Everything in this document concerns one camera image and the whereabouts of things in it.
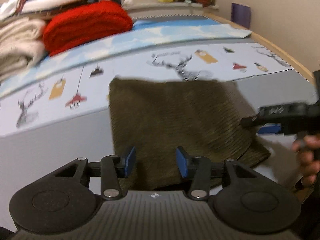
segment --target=orange tag print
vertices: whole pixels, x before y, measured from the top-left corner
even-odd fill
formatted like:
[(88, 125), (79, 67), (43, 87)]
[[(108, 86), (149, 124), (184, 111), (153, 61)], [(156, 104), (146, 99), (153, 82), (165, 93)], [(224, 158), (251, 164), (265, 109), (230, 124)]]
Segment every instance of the orange tag print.
[(65, 85), (66, 85), (66, 80), (64, 78), (61, 78), (59, 81), (55, 82), (51, 90), (49, 100), (61, 97)]
[(214, 57), (212, 57), (208, 52), (206, 52), (205, 50), (201, 50), (198, 49), (195, 54), (201, 58), (204, 62), (206, 62), (207, 64), (211, 64), (211, 63), (217, 63), (218, 60), (216, 60)]
[(257, 66), (258, 70), (261, 70), (263, 72), (268, 72), (269, 71), (266, 67), (261, 66), (259, 63), (254, 63), (254, 64)]

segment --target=wall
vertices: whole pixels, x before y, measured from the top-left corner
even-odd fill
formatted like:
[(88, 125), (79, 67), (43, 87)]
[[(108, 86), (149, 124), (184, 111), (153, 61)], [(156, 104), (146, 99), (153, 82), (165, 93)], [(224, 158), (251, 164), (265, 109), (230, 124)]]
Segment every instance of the wall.
[(254, 32), (310, 71), (320, 69), (320, 0), (217, 0), (217, 15), (230, 19), (232, 2), (251, 7)]

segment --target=beige fluffy blanket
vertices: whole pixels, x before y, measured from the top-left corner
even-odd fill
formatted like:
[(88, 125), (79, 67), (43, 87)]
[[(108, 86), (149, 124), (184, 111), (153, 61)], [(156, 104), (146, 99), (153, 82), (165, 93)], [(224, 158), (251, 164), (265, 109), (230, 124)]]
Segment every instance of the beige fluffy blanket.
[(44, 56), (45, 22), (27, 17), (0, 29), (0, 81), (35, 66)]

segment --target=finger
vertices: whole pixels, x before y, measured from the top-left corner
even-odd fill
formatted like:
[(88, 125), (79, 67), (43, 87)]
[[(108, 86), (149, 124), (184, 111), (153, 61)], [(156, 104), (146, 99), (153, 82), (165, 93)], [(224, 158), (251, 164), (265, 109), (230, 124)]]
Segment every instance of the finger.
[(302, 175), (305, 177), (315, 175), (320, 171), (320, 162), (315, 161), (309, 164), (308, 166), (301, 166), (300, 170)]
[(299, 151), (300, 150), (300, 143), (299, 143), (299, 140), (295, 140), (293, 143), (292, 143), (292, 150), (294, 150), (295, 152)]
[(316, 182), (316, 175), (311, 175), (308, 177), (303, 177), (301, 183), (304, 187), (310, 187)]
[(313, 162), (313, 152), (298, 152), (297, 160), (302, 166), (307, 166)]
[(304, 138), (307, 146), (311, 149), (318, 149), (320, 148), (320, 136), (319, 135), (307, 135)]

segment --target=deer print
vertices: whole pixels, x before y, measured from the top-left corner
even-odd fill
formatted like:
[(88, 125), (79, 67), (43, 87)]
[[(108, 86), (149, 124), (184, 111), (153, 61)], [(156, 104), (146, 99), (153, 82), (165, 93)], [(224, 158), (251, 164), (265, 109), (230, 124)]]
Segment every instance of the deer print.
[(280, 65), (282, 65), (284, 67), (290, 67), (290, 65), (288, 63), (286, 63), (284, 60), (282, 60), (276, 54), (272, 53), (271, 51), (268, 51), (268, 49), (266, 49), (265, 47), (252, 46), (252, 48), (256, 49), (256, 51), (261, 55), (265, 55), (267, 57), (273, 58), (276, 62), (278, 62)]
[(181, 58), (180, 62), (175, 65), (172, 63), (166, 63), (164, 60), (161, 62), (157, 62), (157, 57), (152, 61), (151, 65), (156, 67), (166, 67), (168, 69), (174, 69), (178, 76), (183, 81), (194, 81), (199, 79), (200, 75), (202, 77), (209, 78), (211, 76), (211, 73), (209, 71), (187, 71), (185, 70), (185, 67), (187, 66), (187, 63), (192, 59), (192, 55), (189, 57)]
[(18, 121), (17, 121), (17, 124), (16, 124), (17, 128), (20, 128), (22, 125), (26, 125), (28, 123), (31, 123), (35, 119), (38, 118), (39, 113), (37, 111), (33, 112), (33, 113), (28, 113), (28, 110), (31, 106), (33, 106), (34, 102), (36, 102), (41, 97), (43, 97), (44, 94), (48, 91), (48, 89), (44, 90), (43, 86), (44, 86), (43, 83), (38, 85), (38, 88), (40, 89), (40, 93), (38, 93), (38, 94), (36, 93), (35, 96), (27, 104), (25, 104), (24, 100), (25, 100), (26, 96), (31, 92), (29, 90), (27, 90), (27, 92), (24, 95), (22, 100), (18, 100), (18, 105), (21, 110), (21, 114), (20, 114)]

